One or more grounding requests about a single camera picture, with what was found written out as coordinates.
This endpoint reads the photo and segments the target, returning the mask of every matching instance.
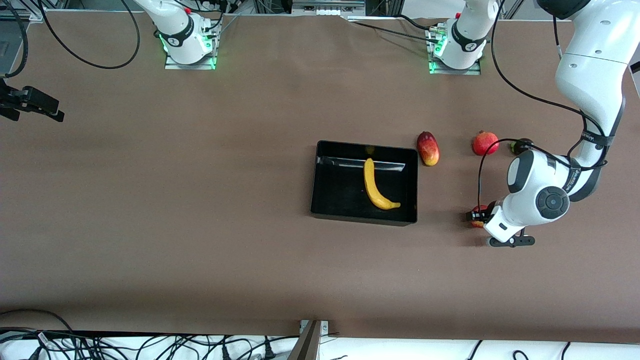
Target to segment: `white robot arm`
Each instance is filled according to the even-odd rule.
[[[571,19],[574,36],[556,72],[556,85],[594,123],[582,132],[577,156],[528,150],[508,170],[510,194],[480,219],[494,241],[513,243],[528,225],[561,218],[571,202],[591,195],[600,179],[625,107],[622,77],[640,42],[640,0],[537,0],[547,12]]]
[[[149,14],[171,58],[192,64],[213,51],[211,20],[172,0],[134,0]]]
[[[448,67],[468,69],[482,56],[486,35],[497,15],[497,0],[467,0],[460,17],[445,22],[447,39],[435,56]]]

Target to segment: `power cable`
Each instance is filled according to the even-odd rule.
[[[10,72],[8,74],[0,74],[0,79],[8,79],[12,78],[18,74],[20,74],[24,70],[24,66],[27,65],[27,56],[29,55],[29,40],[27,38],[27,29],[24,27],[22,23],[22,18],[17,11],[11,5],[11,0],[2,0],[3,4],[9,9],[13,18],[18,23],[18,27],[20,28],[20,35],[22,37],[22,58],[20,59],[20,65],[15,71]]]
[[[413,25],[416,28],[419,28],[421,30],[428,30],[429,29],[429,26],[422,26],[422,25],[418,24],[417,22],[413,21],[413,19],[410,18],[409,16],[402,15],[401,13],[399,13],[397,15],[391,15],[390,17],[393,17],[393,18],[396,18],[396,19],[407,20],[411,25]]]
[[[558,56],[562,59],[562,47],[560,47],[560,39],[558,38],[558,22],[554,16],[554,38],[556,39],[556,47],[558,49]]]
[[[299,338],[299,336],[297,335],[292,335],[292,336],[282,336],[281,338],[275,338],[275,339],[271,339],[269,340],[270,343],[274,342],[274,341],[280,341],[280,340],[284,340],[284,339],[297,339]],[[259,349],[260,347],[263,347],[266,344],[266,341],[263,343],[260,343],[258,345],[255,345],[254,347],[252,347],[251,349],[249,349],[249,351],[245,352],[244,354],[240,355],[239,357],[237,357],[236,360],[241,360],[243,357],[250,355],[254,350]]]
[[[566,345],[562,349],[562,355],[560,356],[560,360],[564,360],[564,354],[566,353],[566,349],[571,345],[571,341],[567,341]]]
[[[474,356],[476,356],[476,351],[478,351],[478,348],[480,347],[480,344],[482,343],[482,340],[478,340],[478,342],[476,343],[476,345],[474,346],[473,351],[471,351],[471,355],[469,355],[467,360],[473,360]]]
[[[422,41],[427,41],[427,42],[432,42],[434,44],[437,44],[438,41],[436,39],[430,39],[430,38],[425,38],[425,37],[417,37],[415,35],[410,35],[410,34],[405,34],[405,33],[400,33],[398,31],[393,31],[393,30],[389,30],[389,29],[384,29],[384,28],[379,28],[377,26],[373,26],[373,25],[369,25],[369,24],[363,24],[362,22],[357,22],[357,21],[352,21],[353,24],[358,24],[360,26],[366,26],[367,28],[372,28],[372,29],[376,29],[376,30],[380,30],[380,31],[384,31],[387,33],[391,33],[391,34],[396,34],[396,35],[400,35],[402,37],[408,37],[408,38],[416,38],[418,40],[422,40]]]
[[[81,62],[87,64],[87,65],[91,65],[92,67],[97,67],[98,69],[105,69],[105,70],[115,70],[115,69],[121,69],[125,66],[127,66],[128,64],[130,64],[133,59],[136,58],[136,56],[138,55],[138,51],[140,50],[140,29],[138,28],[138,23],[136,22],[136,18],[134,17],[133,13],[131,12],[131,9],[129,8],[129,5],[127,5],[127,2],[124,0],[120,0],[120,2],[124,5],[125,9],[127,9],[127,12],[129,12],[129,16],[131,17],[131,20],[133,21],[133,26],[136,28],[136,36],[137,36],[137,40],[136,40],[136,49],[134,50],[133,54],[131,55],[131,57],[119,64],[119,65],[115,65],[115,66],[106,66],[106,65],[99,65],[93,62],[90,62],[88,60],[85,60],[84,58],[80,57],[80,55],[76,54],[75,52],[73,52],[73,50],[69,49],[69,46],[67,46],[62,39],[58,36],[58,34],[53,30],[53,27],[51,26],[51,23],[49,22],[49,18],[47,17],[47,13],[44,10],[44,5],[42,4],[42,0],[38,0],[38,8],[40,9],[40,13],[42,14],[42,20],[44,20],[44,23],[47,25],[47,28],[49,29],[49,32],[51,32],[51,35],[53,35],[53,37],[56,39],[56,41],[69,53],[71,54],[73,57],[75,57],[76,59],[80,60]]]

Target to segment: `yellow banana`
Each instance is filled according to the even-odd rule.
[[[375,206],[382,210],[390,210],[400,207],[399,202],[392,202],[378,191],[376,186],[376,178],[374,176],[374,165],[371,158],[364,162],[364,187],[367,189],[367,195]]]

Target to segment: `brown table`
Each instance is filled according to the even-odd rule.
[[[55,96],[67,117],[0,121],[3,309],[114,331],[277,334],[322,318],[342,336],[640,338],[631,76],[600,189],[530,228],[535,246],[493,249],[460,222],[476,199],[471,138],[484,129],[564,153],[580,134],[574,114],[516,93],[490,61],[482,76],[430,75],[424,43],[338,17],[243,17],[217,70],[164,70],[150,19],[136,18],[141,50],[120,70],[86,66],[44,26],[29,30],[29,62],[11,84]],[[51,20],[89,60],[114,65],[134,47],[126,13]],[[566,45],[572,26],[560,29]],[[550,23],[501,22],[495,45],[516,84],[567,103]],[[442,157],[420,168],[417,224],[310,216],[318,140],[412,147],[425,130]],[[507,194],[511,159],[506,147],[488,158],[486,202]],[[3,324],[60,326],[25,317]]]

